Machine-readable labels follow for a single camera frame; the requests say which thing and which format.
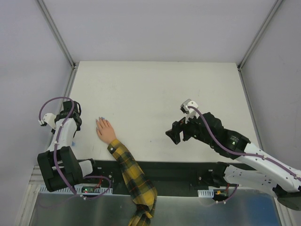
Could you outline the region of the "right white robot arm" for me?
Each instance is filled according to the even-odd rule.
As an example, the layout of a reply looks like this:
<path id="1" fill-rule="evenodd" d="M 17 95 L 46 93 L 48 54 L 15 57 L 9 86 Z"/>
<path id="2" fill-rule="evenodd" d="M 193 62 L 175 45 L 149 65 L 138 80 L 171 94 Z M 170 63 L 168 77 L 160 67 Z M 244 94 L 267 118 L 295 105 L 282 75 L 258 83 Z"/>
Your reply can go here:
<path id="1" fill-rule="evenodd" d="M 175 121 L 166 135 L 176 145 L 194 138 L 209 145 L 219 155 L 252 167 L 252 170 L 243 170 L 221 162 L 219 169 L 212 173 L 214 185 L 247 186 L 271 195 L 287 208 L 300 211 L 300 170 L 267 154 L 242 134 L 224 128 L 221 120 L 211 113 Z"/>

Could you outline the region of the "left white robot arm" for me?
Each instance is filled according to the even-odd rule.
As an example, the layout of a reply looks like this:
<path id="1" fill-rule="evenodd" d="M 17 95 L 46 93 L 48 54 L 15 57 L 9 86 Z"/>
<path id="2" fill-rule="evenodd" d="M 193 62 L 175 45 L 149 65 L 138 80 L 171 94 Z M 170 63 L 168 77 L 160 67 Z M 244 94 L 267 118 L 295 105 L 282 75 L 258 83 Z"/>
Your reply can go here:
<path id="1" fill-rule="evenodd" d="M 83 183 L 84 179 L 95 183 L 100 174 L 93 159 L 78 161 L 72 151 L 73 138 L 82 125 L 80 104 L 67 98 L 59 114 L 41 116 L 45 106 L 40 109 L 39 124 L 50 126 L 53 137 L 47 150 L 37 157 L 44 183 L 50 192 L 69 188 L 76 194 L 75 185 Z"/>

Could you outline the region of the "yellow plaid sleeve forearm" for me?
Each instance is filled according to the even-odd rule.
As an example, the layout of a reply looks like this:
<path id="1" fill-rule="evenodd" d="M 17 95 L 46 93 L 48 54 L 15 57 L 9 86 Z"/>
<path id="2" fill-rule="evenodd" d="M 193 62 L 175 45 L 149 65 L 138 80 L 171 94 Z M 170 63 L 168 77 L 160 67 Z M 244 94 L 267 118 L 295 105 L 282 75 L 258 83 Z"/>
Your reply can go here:
<path id="1" fill-rule="evenodd" d="M 108 145 L 108 151 L 117 161 L 126 188 L 136 205 L 136 212 L 129 221 L 130 226 L 149 226 L 155 214 L 158 192 L 145 175 L 130 151 L 119 140 Z"/>

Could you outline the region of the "mannequin hand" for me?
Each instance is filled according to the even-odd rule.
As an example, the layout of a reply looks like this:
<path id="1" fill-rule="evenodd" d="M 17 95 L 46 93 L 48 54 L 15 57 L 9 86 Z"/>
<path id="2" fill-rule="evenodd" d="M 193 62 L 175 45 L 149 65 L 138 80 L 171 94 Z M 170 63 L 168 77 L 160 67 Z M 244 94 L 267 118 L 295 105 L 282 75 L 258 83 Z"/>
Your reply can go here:
<path id="1" fill-rule="evenodd" d="M 110 123 L 102 117 L 96 119 L 96 133 L 101 141 L 106 144 L 110 144 L 116 138 L 115 131 Z"/>

